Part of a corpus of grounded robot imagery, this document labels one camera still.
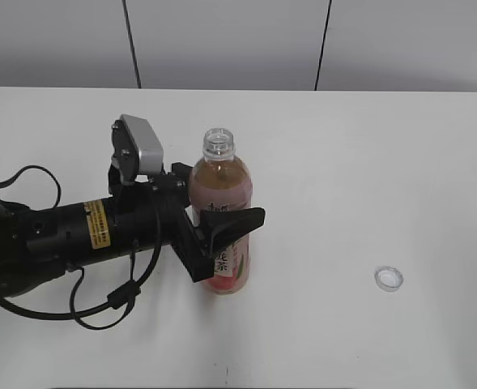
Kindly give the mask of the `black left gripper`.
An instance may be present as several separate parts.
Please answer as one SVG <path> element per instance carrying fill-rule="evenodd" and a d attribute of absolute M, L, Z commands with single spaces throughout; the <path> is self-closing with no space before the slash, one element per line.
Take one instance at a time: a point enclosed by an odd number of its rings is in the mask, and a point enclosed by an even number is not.
<path fill-rule="evenodd" d="M 215 260 L 209 254 L 209 247 L 228 248 L 261 228 L 266 211 L 261 207 L 201 211 L 203 234 L 200 233 L 185 211 L 190 205 L 191 172 L 190 165 L 175 162 L 168 173 L 163 171 L 147 182 L 123 185 L 118 170 L 112 165 L 108 173 L 111 197 L 107 199 L 107 217 L 111 242 L 117 253 L 171 246 L 191 280 L 199 282 L 214 275 Z"/>

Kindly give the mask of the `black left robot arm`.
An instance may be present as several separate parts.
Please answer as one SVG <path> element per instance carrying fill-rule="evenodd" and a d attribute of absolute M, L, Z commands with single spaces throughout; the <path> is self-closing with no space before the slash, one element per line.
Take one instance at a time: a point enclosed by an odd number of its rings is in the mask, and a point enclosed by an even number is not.
<path fill-rule="evenodd" d="M 171 173 L 124 185 L 111 168 L 109 197 L 44 210 L 0 199 L 0 297 L 156 245 L 171 246 L 192 281 L 211 278 L 219 253 L 262 227 L 266 212 L 204 211 L 192 223 L 185 211 L 190 170 L 176 163 Z"/>

